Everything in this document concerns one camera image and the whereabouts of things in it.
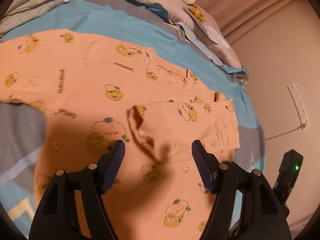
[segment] white label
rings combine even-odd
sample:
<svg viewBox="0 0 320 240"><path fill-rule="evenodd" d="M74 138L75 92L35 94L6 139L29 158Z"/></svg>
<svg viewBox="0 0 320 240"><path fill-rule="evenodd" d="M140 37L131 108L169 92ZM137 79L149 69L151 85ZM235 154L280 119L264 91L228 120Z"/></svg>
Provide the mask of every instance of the white label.
<svg viewBox="0 0 320 240"><path fill-rule="evenodd" d="M203 25L203 27L207 30L207 35L210 40L225 47L226 49L230 48L230 45L211 26Z"/></svg>

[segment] power cord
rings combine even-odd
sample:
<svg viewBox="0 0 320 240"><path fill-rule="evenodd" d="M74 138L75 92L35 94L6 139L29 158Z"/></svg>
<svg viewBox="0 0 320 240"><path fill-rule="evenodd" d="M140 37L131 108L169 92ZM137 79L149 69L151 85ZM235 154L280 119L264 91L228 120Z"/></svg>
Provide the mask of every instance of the power cord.
<svg viewBox="0 0 320 240"><path fill-rule="evenodd" d="M306 128L307 127L307 124L304 123L303 125L300 125L298 128L292 130L292 131L289 131L289 132L285 132L285 133L282 133L282 134L279 134L279 135L276 135L276 136L273 136L273 137L270 137L270 138L267 138L266 141L270 140L270 139L273 139L273 138L277 138L277 137L280 137L282 135L285 135L285 134L288 134L288 133L291 133L291 132L294 132L294 131L297 131L301 128Z"/></svg>

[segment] ribbed blue pad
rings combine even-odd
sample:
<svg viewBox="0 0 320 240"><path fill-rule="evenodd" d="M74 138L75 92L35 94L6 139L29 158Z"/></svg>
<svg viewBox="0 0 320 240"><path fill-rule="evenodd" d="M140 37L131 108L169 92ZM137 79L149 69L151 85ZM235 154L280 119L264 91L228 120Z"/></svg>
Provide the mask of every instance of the ribbed blue pad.
<svg viewBox="0 0 320 240"><path fill-rule="evenodd" d="M192 143L191 150L193 159L195 160L195 163L197 165L204 187L211 193L213 193L212 174L210 172L209 166L207 165L195 142Z"/></svg>
<svg viewBox="0 0 320 240"><path fill-rule="evenodd" d="M118 174L120 165L122 163L122 160L124 158L125 153L125 145L124 142L121 142L116 149L116 152L114 153L108 167L106 168L106 171L104 173L104 181L102 189L104 193L111 189L113 183L115 182L116 176Z"/></svg>

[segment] power strip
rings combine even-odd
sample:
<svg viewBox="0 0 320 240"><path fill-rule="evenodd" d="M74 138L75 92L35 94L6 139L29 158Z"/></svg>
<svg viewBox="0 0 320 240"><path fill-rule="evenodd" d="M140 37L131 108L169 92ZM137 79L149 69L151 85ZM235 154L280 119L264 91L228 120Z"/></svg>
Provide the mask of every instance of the power strip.
<svg viewBox="0 0 320 240"><path fill-rule="evenodd" d="M299 93L295 83L292 83L291 85L289 85L288 89L289 89L289 92L292 96L293 102L297 108L301 125L303 125L304 123L307 125L305 128L302 128L304 130L310 126L310 121L308 118L306 108L304 107L304 104L303 104L303 101L301 98L301 94Z"/></svg>

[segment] wall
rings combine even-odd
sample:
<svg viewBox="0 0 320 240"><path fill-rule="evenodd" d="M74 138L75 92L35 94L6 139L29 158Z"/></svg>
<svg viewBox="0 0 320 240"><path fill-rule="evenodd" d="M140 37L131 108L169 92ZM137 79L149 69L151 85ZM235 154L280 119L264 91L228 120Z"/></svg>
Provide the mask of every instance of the wall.
<svg viewBox="0 0 320 240"><path fill-rule="evenodd" d="M265 176L271 185L283 154L295 149L304 156L287 204L291 223L316 210L320 203L320 21L305 0L293 0L238 40L233 49L250 70L247 92L266 138L300 125L287 89L297 83L310 127L266 142Z"/></svg>

